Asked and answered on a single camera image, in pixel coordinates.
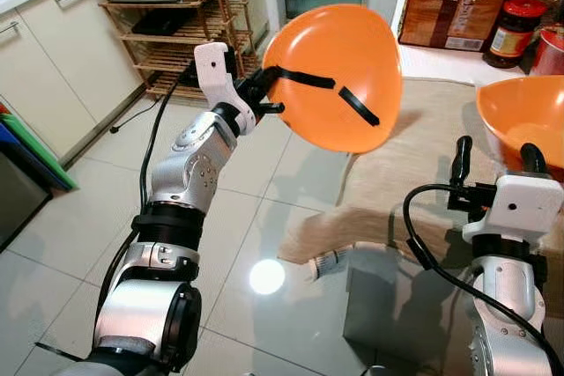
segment electrical cord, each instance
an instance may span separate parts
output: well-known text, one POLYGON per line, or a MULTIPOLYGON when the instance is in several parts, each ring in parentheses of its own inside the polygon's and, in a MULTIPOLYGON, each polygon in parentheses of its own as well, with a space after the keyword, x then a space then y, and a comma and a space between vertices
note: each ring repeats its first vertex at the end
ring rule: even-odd
POLYGON ((160 99, 156 99, 152 105, 150 105, 148 108, 145 108, 139 112, 137 112, 136 114, 134 114, 133 116, 130 116, 128 119, 126 119, 124 122, 120 123, 119 125, 115 125, 114 127, 109 129, 109 132, 111 134, 115 134, 117 131, 119 131, 123 125, 127 124, 128 122, 133 121, 135 118, 137 118, 138 116, 140 116, 141 114, 144 114, 145 112, 149 112, 151 109, 153 109, 155 106, 157 106, 157 103, 159 103, 160 99))
MULTIPOLYGON (((140 194, 140 197, 141 197, 141 200, 140 200, 141 201, 141 214, 145 210, 145 206, 146 206, 147 200, 148 200, 148 195, 147 195, 147 167, 149 166, 149 161, 151 160, 152 149, 155 145, 155 140, 157 138, 157 133, 159 131, 160 120, 162 119, 162 115, 165 112, 165 108, 167 107, 167 103, 170 100, 170 98, 171 98, 171 96, 174 92, 174 89, 176 88, 177 85, 178 85, 178 79, 168 89, 167 94, 165 95, 164 99, 162 100, 162 103, 160 104, 159 112, 157 113, 157 116, 155 117, 155 121, 152 124, 151 135, 149 136, 149 142, 147 144, 147 150, 145 151, 145 156, 143 157, 143 163, 141 165, 141 171, 140 171, 140 174, 139 174, 139 194, 140 194)), ((112 278, 114 277, 114 273, 117 270, 118 266, 120 265, 120 262, 122 261, 122 258, 125 255, 125 253, 127 252, 127 249, 129 248, 131 242, 133 242, 133 240, 135 239, 135 237, 137 237, 137 235, 138 235, 138 231, 136 231, 136 230, 133 230, 128 235, 128 237, 125 239, 125 241, 120 245, 119 249, 117 250, 117 252, 114 255, 114 258, 112 259, 112 262, 108 266, 108 270, 106 271, 106 275, 104 276, 104 280, 103 280, 102 285, 100 287, 100 295, 98 297, 98 305, 96 306, 96 319, 95 319, 95 321, 98 320, 98 316, 100 315, 100 311, 101 311, 102 306, 104 305, 104 301, 106 301, 106 298, 108 297, 109 287, 112 283, 112 278)))
POLYGON ((531 334, 531 336, 535 339, 535 341, 538 343, 538 345, 545 352, 545 354, 548 358, 548 362, 550 364, 553 376, 564 376, 564 368, 562 367, 562 364, 560 363, 558 355, 556 354, 556 352, 554 351, 554 349, 550 345, 550 343, 548 343, 546 338, 544 336, 542 336, 539 331, 537 331, 528 321, 526 321, 519 314, 515 313, 510 308, 504 306, 502 303, 500 303, 496 299, 493 299, 492 297, 486 295, 484 292, 477 290, 476 288, 467 284, 466 282, 461 281, 457 277, 450 275, 450 273, 447 272, 445 269, 443 269, 441 267, 441 265, 439 264, 439 262, 436 261, 433 254, 429 251, 429 249, 425 245, 425 242, 423 242, 423 239, 415 232, 415 228, 413 227, 413 223, 412 223, 412 219, 411 219, 410 211, 409 211, 412 199, 413 199, 413 197, 415 197, 418 194, 421 194, 421 193, 426 192, 426 191, 434 191, 434 190, 457 192, 457 190, 459 190, 459 188, 452 187, 452 186, 446 185, 446 184, 427 184, 427 185, 423 185, 421 187, 417 187, 414 190, 410 191, 409 194, 404 199, 404 206, 403 206, 404 221, 405 221, 405 226, 407 228, 407 232, 409 233, 409 236, 410 236, 410 240, 412 241, 412 243, 410 244, 410 247, 413 248, 413 244, 415 244, 416 248, 419 249, 418 252, 414 251, 413 253, 415 253, 417 255, 418 260, 421 262, 421 264, 425 268, 429 268, 429 269, 434 270, 440 277, 442 277, 446 281, 455 285, 459 289, 468 292, 473 297, 475 297, 477 299, 481 299, 486 304, 495 308, 499 312, 505 314, 512 321, 514 321, 517 325, 519 325, 521 328, 523 328, 524 330, 529 332, 531 334))

